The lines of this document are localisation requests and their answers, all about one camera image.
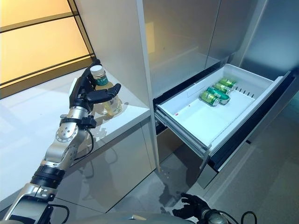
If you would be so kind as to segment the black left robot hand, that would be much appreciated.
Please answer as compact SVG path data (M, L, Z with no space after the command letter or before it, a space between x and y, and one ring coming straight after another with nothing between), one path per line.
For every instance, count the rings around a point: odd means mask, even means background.
M93 77L90 68L93 66L102 66L99 59L95 59L93 63L87 67L76 82L69 96L69 107L80 106L89 112L93 110L93 105L105 103L116 97L121 89L121 84L117 83L112 87L105 87L103 90L96 90L100 82Z

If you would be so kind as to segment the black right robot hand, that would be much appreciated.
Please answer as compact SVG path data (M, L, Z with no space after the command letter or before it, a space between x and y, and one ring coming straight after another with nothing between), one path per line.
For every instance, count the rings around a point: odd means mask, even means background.
M195 217L198 219L199 224L206 223L202 214L204 211L210 210L211 208L205 201L196 195L181 193L181 202L184 203L184 206L181 209L173 209L172 213L174 216L182 219Z

